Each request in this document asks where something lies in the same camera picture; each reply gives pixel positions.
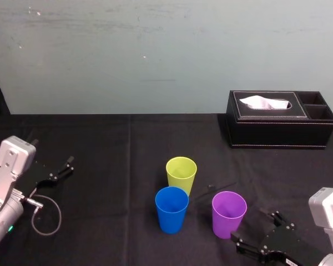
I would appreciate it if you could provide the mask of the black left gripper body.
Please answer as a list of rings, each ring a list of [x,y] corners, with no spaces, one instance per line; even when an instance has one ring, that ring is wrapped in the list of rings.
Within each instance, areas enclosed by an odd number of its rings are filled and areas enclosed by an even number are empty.
[[[55,185],[58,175],[46,165],[34,162],[16,182],[16,190],[30,197],[41,187]]]

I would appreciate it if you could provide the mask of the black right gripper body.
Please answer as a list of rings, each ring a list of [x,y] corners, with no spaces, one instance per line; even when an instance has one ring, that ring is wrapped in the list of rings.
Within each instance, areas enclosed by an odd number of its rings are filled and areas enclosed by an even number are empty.
[[[301,240],[290,225],[281,225],[267,233],[262,240],[260,262],[280,262],[283,265],[333,265],[333,254],[326,254]]]

